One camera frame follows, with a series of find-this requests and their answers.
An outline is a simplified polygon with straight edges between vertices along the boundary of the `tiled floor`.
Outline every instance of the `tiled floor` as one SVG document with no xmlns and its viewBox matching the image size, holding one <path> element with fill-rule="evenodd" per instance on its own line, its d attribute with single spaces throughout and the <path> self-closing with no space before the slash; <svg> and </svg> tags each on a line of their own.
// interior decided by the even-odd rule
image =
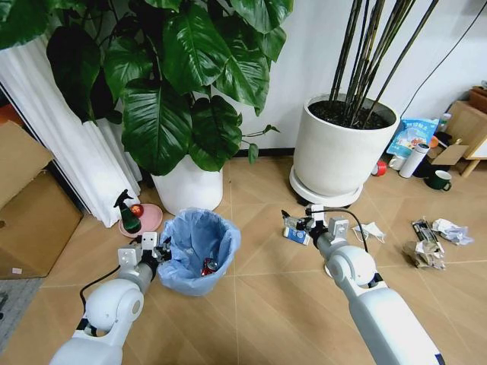
<svg viewBox="0 0 487 365">
<path fill-rule="evenodd" d="M 347 301 L 323 273 L 313 246 L 282 237 L 280 211 L 301 215 L 288 185 L 291 158 L 234 159 L 224 169 L 224 200 L 217 212 L 241 229 L 234 266 L 207 296 L 183 297 L 152 283 L 145 307 L 124 347 L 132 364 L 369 364 L 373 363 L 349 315 Z M 154 191 L 142 201 L 158 202 Z M 351 209 L 375 221 L 385 244 L 369 239 L 386 282 L 412 308 L 447 364 L 487 358 L 487 166 L 436 192 L 416 178 L 389 170 L 372 176 Z M 475 242 L 444 241 L 447 270 L 407 264 L 402 245 L 415 239 L 412 220 L 443 217 L 467 225 Z M 353 233 L 351 243 L 360 246 Z M 73 333 L 81 316 L 79 289 L 116 265 L 126 240 L 92 217 L 80 224 L 44 281 L 0 363 L 45 364 Z"/>
</svg>

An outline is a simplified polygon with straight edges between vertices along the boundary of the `red can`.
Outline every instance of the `red can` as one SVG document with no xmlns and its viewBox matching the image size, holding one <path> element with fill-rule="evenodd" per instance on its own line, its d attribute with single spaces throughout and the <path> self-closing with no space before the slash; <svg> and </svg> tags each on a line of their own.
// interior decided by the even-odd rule
<svg viewBox="0 0 487 365">
<path fill-rule="evenodd" d="M 207 257 L 203 262 L 203 269 L 201 270 L 201 276 L 213 274 L 217 270 L 218 270 L 218 265 L 216 261 L 214 259 L 210 259 L 209 257 Z"/>
</svg>

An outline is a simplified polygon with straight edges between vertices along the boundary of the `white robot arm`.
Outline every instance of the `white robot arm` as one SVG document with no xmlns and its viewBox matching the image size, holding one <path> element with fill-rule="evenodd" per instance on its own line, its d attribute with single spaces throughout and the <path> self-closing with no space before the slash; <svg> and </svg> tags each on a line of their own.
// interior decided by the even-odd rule
<svg viewBox="0 0 487 365">
<path fill-rule="evenodd" d="M 322 205 L 311 205 L 304 218 L 282 213 L 285 224 L 305 230 L 325 258 L 376 364 L 444 365 L 440 351 L 404 299 L 377 272 L 372 256 L 347 242 L 349 222 L 330 218 L 326 225 L 325 210 Z"/>
<path fill-rule="evenodd" d="M 156 268 L 170 259 L 169 241 L 156 247 L 158 234 L 144 233 L 142 244 L 119 248 L 117 279 L 100 285 L 88 298 L 83 318 L 50 365 L 120 365 L 122 347 L 144 306 L 144 292 Z M 97 330 L 105 335 L 97 336 Z"/>
</svg>

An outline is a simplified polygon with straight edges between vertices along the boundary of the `face mask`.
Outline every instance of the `face mask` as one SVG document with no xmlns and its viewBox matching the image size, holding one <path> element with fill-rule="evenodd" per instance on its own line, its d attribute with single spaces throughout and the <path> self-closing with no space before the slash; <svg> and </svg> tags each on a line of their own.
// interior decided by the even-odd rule
<svg viewBox="0 0 487 365">
<path fill-rule="evenodd" d="M 352 229 L 353 229 L 353 233 L 355 233 L 355 236 L 357 237 L 357 240 L 363 242 L 361 239 L 361 235 L 359 235 L 360 228 L 357 226 L 357 227 L 353 227 Z M 369 224 L 362 224 L 362 229 L 364 230 L 365 239 L 367 239 L 368 235 L 370 234 L 372 236 L 375 236 L 379 240 L 379 242 L 385 243 L 384 237 L 386 236 L 386 234 L 379 229 L 379 227 L 375 224 L 375 222 L 371 222 Z"/>
</svg>

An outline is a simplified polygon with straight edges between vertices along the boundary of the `monstera plant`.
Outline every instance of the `monstera plant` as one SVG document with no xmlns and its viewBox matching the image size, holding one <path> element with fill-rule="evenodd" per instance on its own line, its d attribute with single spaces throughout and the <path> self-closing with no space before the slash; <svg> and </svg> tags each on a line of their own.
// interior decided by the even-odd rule
<svg viewBox="0 0 487 365">
<path fill-rule="evenodd" d="M 115 3 L 0 0 L 0 49 L 48 33 L 47 57 L 66 103 L 82 122 L 122 123 L 126 151 L 154 175 L 186 154 L 218 171 L 242 141 L 253 162 L 258 148 L 242 137 L 277 129 L 242 136 L 242 115 L 214 93 L 261 113 L 293 0 Z"/>
</svg>

